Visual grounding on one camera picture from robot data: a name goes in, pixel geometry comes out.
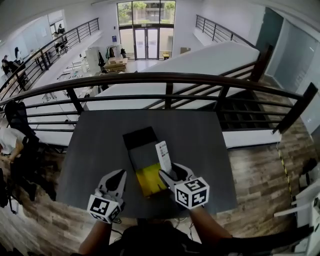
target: white marker cube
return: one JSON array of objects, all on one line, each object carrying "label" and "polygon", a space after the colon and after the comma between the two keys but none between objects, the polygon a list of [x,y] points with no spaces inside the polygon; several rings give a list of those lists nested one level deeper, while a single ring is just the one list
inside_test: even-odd
[{"label": "white marker cube", "polygon": [[180,183],[174,186],[175,201],[188,209],[203,206],[209,200],[209,189],[202,177]]},{"label": "white marker cube", "polygon": [[120,204],[118,202],[111,201],[93,194],[90,196],[86,210],[98,221],[109,224],[111,224],[121,212]]}]

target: dark gray table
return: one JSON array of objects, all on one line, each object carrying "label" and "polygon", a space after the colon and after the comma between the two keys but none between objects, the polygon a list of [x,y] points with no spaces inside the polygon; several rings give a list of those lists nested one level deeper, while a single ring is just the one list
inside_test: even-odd
[{"label": "dark gray table", "polygon": [[73,132],[60,175],[56,200],[87,209],[89,197],[107,173],[127,171],[126,203],[120,216],[174,218],[186,216],[170,191],[145,198],[132,168],[123,134],[151,126],[166,141],[170,159],[191,168],[210,185],[211,214],[237,207],[228,152],[215,112],[193,110],[84,111]]}]

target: doorway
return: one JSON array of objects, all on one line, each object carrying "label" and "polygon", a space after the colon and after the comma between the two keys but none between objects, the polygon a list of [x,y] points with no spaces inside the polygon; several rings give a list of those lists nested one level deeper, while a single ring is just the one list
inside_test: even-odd
[{"label": "doorway", "polygon": [[283,22],[284,18],[278,13],[270,8],[265,8],[263,23],[255,44],[261,53],[266,49],[266,45],[276,47]]},{"label": "doorway", "polygon": [[136,60],[158,60],[159,28],[135,28],[134,52]]}]

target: yellow object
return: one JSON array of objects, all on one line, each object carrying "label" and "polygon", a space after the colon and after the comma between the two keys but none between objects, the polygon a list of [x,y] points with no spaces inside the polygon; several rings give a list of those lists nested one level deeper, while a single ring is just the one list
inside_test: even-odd
[{"label": "yellow object", "polygon": [[156,163],[135,172],[145,197],[167,189],[159,177],[160,169],[160,163]]}]

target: person's arm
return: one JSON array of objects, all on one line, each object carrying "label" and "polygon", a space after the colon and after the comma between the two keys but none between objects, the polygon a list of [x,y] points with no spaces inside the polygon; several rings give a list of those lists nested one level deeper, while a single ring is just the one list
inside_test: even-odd
[{"label": "person's arm", "polygon": [[9,156],[10,162],[13,162],[15,158],[20,154],[21,150],[23,149],[24,149],[24,145],[22,144],[22,142],[16,139],[15,148],[11,152],[11,155]]},{"label": "person's arm", "polygon": [[97,221],[90,233],[80,245],[79,254],[90,255],[98,253],[103,246],[108,246],[110,241],[112,225]]},{"label": "person's arm", "polygon": [[2,154],[0,155],[0,160],[1,160],[1,161],[4,161],[4,162],[7,163],[7,164],[10,164],[10,163],[11,163],[9,157],[4,156],[4,155],[2,155]]},{"label": "person's arm", "polygon": [[190,217],[203,245],[214,247],[222,238],[232,238],[202,206],[191,209]]}]

